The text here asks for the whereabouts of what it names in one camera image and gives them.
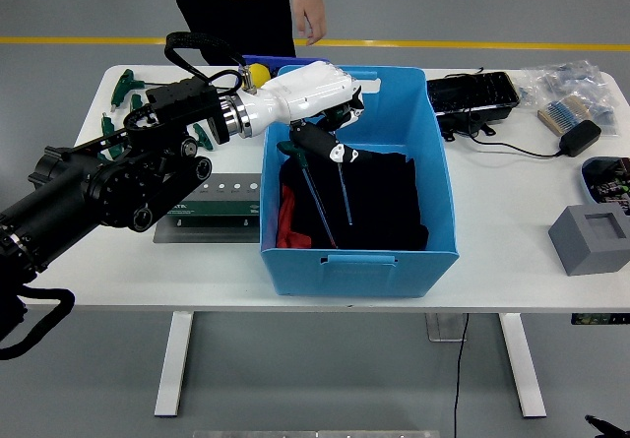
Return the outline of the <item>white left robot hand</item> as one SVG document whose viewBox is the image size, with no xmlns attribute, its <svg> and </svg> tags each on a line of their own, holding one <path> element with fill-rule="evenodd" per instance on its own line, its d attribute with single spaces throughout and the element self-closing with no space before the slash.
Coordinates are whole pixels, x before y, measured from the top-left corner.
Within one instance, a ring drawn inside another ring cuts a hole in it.
<svg viewBox="0 0 630 438">
<path fill-rule="evenodd" d="M 282 123 L 289 126 L 295 145 L 316 156 L 334 163 L 368 158 L 333 135 L 357 122 L 365 106 L 359 80 L 331 63 L 316 61 L 279 75 L 244 98 L 248 121 L 243 137 Z"/>
</svg>

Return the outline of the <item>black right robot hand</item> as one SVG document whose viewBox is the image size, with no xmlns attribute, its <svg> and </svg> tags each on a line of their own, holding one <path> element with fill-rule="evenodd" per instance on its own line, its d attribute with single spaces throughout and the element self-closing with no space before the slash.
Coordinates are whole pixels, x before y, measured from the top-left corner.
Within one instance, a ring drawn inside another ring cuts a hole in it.
<svg viewBox="0 0 630 438">
<path fill-rule="evenodd" d="M 585 420 L 599 432 L 598 437 L 605 438 L 626 438 L 629 436 L 628 430 L 623 430 L 612 423 L 595 417 L 594 415 L 587 414 Z"/>
</svg>

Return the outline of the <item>person's left hand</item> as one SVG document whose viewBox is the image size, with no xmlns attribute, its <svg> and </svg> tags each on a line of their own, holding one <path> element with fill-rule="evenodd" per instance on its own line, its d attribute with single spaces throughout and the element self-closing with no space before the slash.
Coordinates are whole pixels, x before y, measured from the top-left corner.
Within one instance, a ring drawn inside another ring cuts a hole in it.
<svg viewBox="0 0 630 438">
<path fill-rule="evenodd" d="M 328 32 L 324 0 L 292 0 L 294 24 L 307 45 L 314 45 Z"/>
</svg>

